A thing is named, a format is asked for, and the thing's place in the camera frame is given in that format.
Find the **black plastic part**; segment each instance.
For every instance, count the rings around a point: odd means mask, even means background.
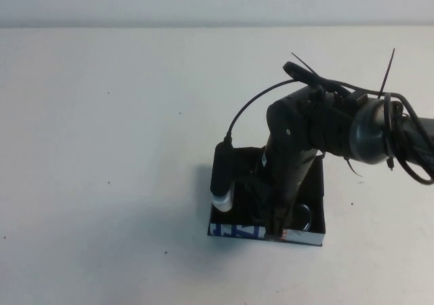
[[[235,149],[231,137],[226,137],[216,146],[212,165],[210,190],[213,195],[223,196],[228,193],[233,181]]]
[[[254,164],[257,158],[261,157],[263,149],[259,148],[242,148],[235,149],[238,159],[245,159],[245,163]],[[296,204],[305,204],[311,211],[311,218],[307,217],[305,211],[295,211],[292,222],[285,222],[284,229],[292,229],[303,233],[300,227],[311,220],[311,225],[307,232],[324,235],[326,233],[326,223],[324,220],[323,208],[324,184],[323,184],[323,164],[322,158],[316,157],[309,168],[303,183],[300,185]],[[265,221],[257,218],[258,204],[256,196],[248,188],[248,184],[236,182],[234,189],[233,207],[228,212],[220,212],[212,206],[210,223],[221,225],[240,225],[265,227]],[[208,227],[208,234],[213,235]],[[254,235],[227,235],[228,237],[245,238],[245,239],[264,239]],[[278,238],[271,238],[270,241],[281,241],[284,243],[299,243],[293,241],[284,241]]]

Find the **wire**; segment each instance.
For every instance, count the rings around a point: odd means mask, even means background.
[[[395,48],[393,48],[391,60],[389,61],[389,65],[387,66],[386,74],[384,75],[384,79],[382,80],[382,85],[381,85],[381,88],[380,88],[380,93],[378,93],[378,97],[377,98],[381,97],[381,93],[382,93],[382,91],[383,91],[383,89],[384,89],[384,87],[386,85],[387,77],[389,76],[389,71],[391,69],[392,60],[393,60],[393,56],[394,55],[395,55]]]
[[[243,107],[241,110],[239,110],[239,112],[237,113],[237,115],[235,115],[235,117],[232,120],[231,125],[229,126],[228,132],[226,134],[226,137],[229,137],[232,135],[232,129],[233,126],[235,125],[235,122],[237,122],[239,116],[246,110],[247,107],[250,106],[251,103],[253,103],[255,100],[257,100],[259,97],[265,95],[268,92],[271,92],[273,89],[276,89],[278,87],[281,87],[283,85],[287,85],[288,83],[296,83],[298,80],[295,79],[291,79],[291,80],[286,80],[286,81],[282,81],[281,83],[277,83],[274,86],[271,86],[270,88],[267,88],[266,90],[263,90],[262,92],[260,92],[258,95],[254,96],[251,100],[249,100]]]

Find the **black cable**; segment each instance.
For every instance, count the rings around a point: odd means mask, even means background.
[[[250,106],[251,103],[253,103],[255,100],[257,100],[259,97],[265,95],[266,93],[272,91],[273,89],[276,89],[278,87],[281,87],[283,85],[287,85],[288,83],[296,83],[297,80],[295,79],[291,79],[291,80],[287,80],[287,81],[282,81],[281,83],[277,83],[274,86],[271,86],[270,88],[267,88],[266,90],[260,92],[258,95],[254,96],[251,100],[249,100],[243,107],[241,110],[239,110],[239,112],[237,113],[237,115],[235,115],[235,117],[232,120],[231,125],[229,126],[228,132],[226,134],[226,137],[229,137],[232,135],[232,129],[233,126],[235,125],[235,122],[237,122],[239,116],[242,114],[242,112],[244,112],[246,110],[247,107]]]

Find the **black robotic arm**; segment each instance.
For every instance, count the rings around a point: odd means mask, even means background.
[[[237,162],[231,130],[241,112],[262,94],[235,117],[214,155],[211,191],[218,209],[230,210],[233,182],[244,180],[257,200],[265,238],[279,240],[292,220],[298,188],[318,150],[372,165],[387,161],[390,168],[395,158],[418,182],[434,183],[434,120],[419,119],[403,96],[324,79],[292,62],[283,68],[294,79],[284,83],[301,81],[308,86],[269,106],[270,136],[248,174]],[[421,166],[429,179],[417,175],[408,162]]]

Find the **box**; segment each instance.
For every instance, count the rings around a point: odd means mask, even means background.
[[[260,157],[261,154],[261,149],[257,148],[255,157]],[[280,242],[322,246],[326,235],[323,196],[323,162],[321,157],[316,157],[300,186],[296,202],[306,205],[311,210],[311,225],[307,231],[296,230],[291,226],[285,227]],[[265,227],[252,219],[254,207],[253,198],[244,185],[235,183],[232,209],[228,212],[221,212],[212,206],[208,235],[264,240]]]

